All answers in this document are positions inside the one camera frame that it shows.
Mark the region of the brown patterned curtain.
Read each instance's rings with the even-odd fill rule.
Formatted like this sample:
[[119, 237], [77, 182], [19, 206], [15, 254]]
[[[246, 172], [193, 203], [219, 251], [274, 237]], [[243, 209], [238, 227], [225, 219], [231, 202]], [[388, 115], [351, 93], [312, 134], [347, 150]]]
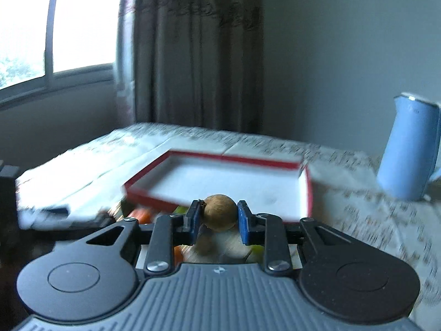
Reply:
[[257, 134], [262, 0], [120, 0], [117, 122]]

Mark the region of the light blue electric kettle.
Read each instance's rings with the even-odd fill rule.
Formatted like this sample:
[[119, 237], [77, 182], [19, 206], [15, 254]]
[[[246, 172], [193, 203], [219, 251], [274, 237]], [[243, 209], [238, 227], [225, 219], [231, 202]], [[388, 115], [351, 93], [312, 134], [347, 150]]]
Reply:
[[378, 169], [380, 187], [396, 199], [418, 201], [440, 178], [440, 103], [417, 94], [394, 98], [396, 118]]

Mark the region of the brown round longan fruit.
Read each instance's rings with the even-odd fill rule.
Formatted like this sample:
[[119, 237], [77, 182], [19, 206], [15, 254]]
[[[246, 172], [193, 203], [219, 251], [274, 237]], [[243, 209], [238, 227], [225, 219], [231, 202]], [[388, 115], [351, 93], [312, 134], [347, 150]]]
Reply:
[[215, 194], [203, 201], [203, 223], [215, 232], [224, 232], [235, 226], [238, 207], [228, 196]]

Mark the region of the window with grey frame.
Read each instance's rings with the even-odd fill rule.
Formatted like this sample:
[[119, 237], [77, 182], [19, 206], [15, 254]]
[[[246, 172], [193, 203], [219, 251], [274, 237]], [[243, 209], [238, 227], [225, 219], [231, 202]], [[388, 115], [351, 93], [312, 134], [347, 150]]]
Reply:
[[1, 108], [118, 80], [133, 0], [1, 0]]

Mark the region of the large orange tangerine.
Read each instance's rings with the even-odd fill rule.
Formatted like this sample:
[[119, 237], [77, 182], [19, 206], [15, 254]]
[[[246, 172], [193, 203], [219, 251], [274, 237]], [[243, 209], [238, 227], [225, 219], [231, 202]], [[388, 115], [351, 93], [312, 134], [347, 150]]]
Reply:
[[138, 208], [135, 209], [131, 216], [136, 218], [139, 224], [147, 224], [152, 223], [152, 213], [149, 209]]

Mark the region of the red shallow cardboard box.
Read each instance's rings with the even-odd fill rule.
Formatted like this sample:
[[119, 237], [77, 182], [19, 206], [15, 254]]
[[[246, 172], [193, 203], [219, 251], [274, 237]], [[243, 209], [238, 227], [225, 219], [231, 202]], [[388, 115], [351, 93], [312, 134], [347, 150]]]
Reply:
[[310, 217], [313, 188], [302, 160], [168, 150], [125, 184], [133, 203], [173, 212], [196, 199], [224, 194], [245, 201], [254, 214], [269, 213], [287, 223]]

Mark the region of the white floral tablecloth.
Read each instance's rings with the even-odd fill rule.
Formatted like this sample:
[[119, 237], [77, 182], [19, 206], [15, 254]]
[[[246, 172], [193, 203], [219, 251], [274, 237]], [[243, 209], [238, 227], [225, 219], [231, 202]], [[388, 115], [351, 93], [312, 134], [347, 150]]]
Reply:
[[393, 199], [376, 182], [378, 160], [363, 152], [198, 127], [139, 123], [25, 171], [17, 182], [19, 205], [68, 205], [73, 216], [89, 217], [117, 203], [124, 182], [170, 149], [305, 160], [313, 181], [313, 216], [412, 265], [422, 290], [411, 317], [424, 330], [440, 328], [440, 185], [432, 185], [421, 202]]

